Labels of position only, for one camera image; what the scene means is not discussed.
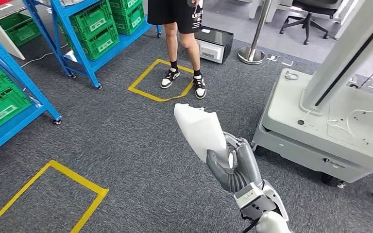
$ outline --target blue shelving rack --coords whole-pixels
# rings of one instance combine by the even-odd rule
[[[54,123],[59,124],[61,122],[61,115],[1,44],[0,66],[11,79],[17,80],[21,85],[29,90],[33,95],[33,99],[31,100],[34,103],[0,126],[0,146],[45,111],[48,111],[54,118]]]
[[[109,60],[115,57],[118,53],[124,50],[127,46],[129,46],[132,42],[138,39],[141,35],[143,35],[151,25],[146,22],[146,20],[138,27],[138,29],[132,33],[132,35],[121,35],[119,34],[119,43],[113,46],[108,52],[98,58],[96,61],[90,61],[86,58],[84,51],[82,50],[81,44],[76,36],[75,31],[72,28],[71,22],[69,17],[90,5],[93,5],[100,0],[84,0],[80,3],[70,5],[70,6],[62,6],[59,0],[51,0],[51,5],[45,5],[37,0],[23,0],[25,3],[26,8],[31,13],[32,18],[34,19],[35,23],[37,24],[39,30],[41,31],[42,35],[46,39],[49,47],[53,50],[56,58],[59,60],[62,68],[64,69],[65,73],[71,77],[76,78],[76,74],[82,74],[89,78],[92,85],[98,89],[102,88],[102,84],[99,83],[95,72],[105,65]],[[54,28],[54,40],[48,33],[48,30],[45,28],[38,11],[36,9],[37,5],[45,5],[52,9],[52,22]],[[59,38],[59,30],[58,30],[58,22],[57,20],[64,25],[64,32],[69,35],[69,38],[76,49],[77,53],[73,51],[69,51],[66,54],[62,54],[61,52],[61,44]],[[161,28],[157,26],[157,33],[158,37],[161,35]],[[77,63],[83,67],[83,69],[79,69],[74,66],[73,63]]]

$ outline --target sneaker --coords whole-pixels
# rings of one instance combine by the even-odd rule
[[[166,89],[171,86],[172,81],[179,76],[179,69],[170,68],[167,70],[167,76],[162,79],[161,88]]]
[[[203,99],[206,95],[206,86],[203,83],[202,75],[194,76],[195,96]]]

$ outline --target yellow tape square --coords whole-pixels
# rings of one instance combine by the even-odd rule
[[[147,98],[150,98],[154,101],[157,101],[157,102],[166,102],[166,101],[169,101],[169,100],[173,100],[173,99],[177,99],[177,98],[181,98],[181,97],[184,97],[188,94],[189,90],[192,88],[192,86],[194,85],[193,81],[191,80],[191,82],[188,84],[188,86],[186,86],[185,90],[183,90],[183,92],[178,95],[178,96],[175,96],[175,97],[171,97],[169,99],[162,99],[162,98],[159,98],[158,96],[154,96],[150,93],[146,93],[144,91],[141,91],[139,89],[136,88],[136,85],[138,85],[139,82],[142,81],[142,79],[145,78],[145,76],[147,76],[147,74],[159,63],[163,63],[163,64],[166,64],[168,66],[171,65],[171,63],[167,62],[167,61],[164,61],[162,59],[156,59],[152,65],[150,65],[136,80],[134,83],[132,83],[129,87],[128,87],[128,91],[132,91],[134,93],[137,93],[137,94],[140,94],[142,96],[145,96]],[[186,71],[186,72],[189,72],[189,73],[194,73],[194,71],[190,68],[186,68],[186,67],[183,67],[183,66],[178,66],[179,69],[183,70],[183,71]]]
[[[52,167],[59,172],[63,173],[70,179],[80,183],[84,187],[90,189],[91,191],[95,192],[97,197],[92,202],[92,204],[88,207],[85,211],[84,215],[82,215],[81,219],[75,224],[75,226],[70,231],[71,233],[77,233],[79,230],[85,225],[88,221],[89,217],[91,217],[92,213],[94,213],[95,209],[99,206],[102,199],[106,196],[109,189],[101,188],[98,185],[94,184],[93,182],[87,180],[86,178],[80,176],[78,173],[72,171],[71,169],[67,168],[66,166],[58,163],[55,160],[49,161],[40,171],[34,175],[19,191],[15,194],[15,196],[0,210],[0,217],[12,206],[12,204],[49,168]]]

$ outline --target white paper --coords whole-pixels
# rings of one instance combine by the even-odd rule
[[[217,153],[217,162],[230,167],[229,150],[217,113],[177,103],[174,115],[185,139],[202,161],[206,162],[206,151],[213,150]]]

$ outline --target stanchion post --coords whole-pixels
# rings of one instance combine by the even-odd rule
[[[258,43],[262,27],[264,27],[265,21],[267,19],[267,14],[270,10],[271,2],[272,0],[264,0],[264,4],[262,5],[261,16],[259,17],[259,22],[256,28],[254,40],[252,41],[252,45],[250,47],[243,47],[238,51],[238,58],[243,63],[255,65],[262,63],[265,59],[265,53],[261,50],[258,50],[256,48],[256,45]]]

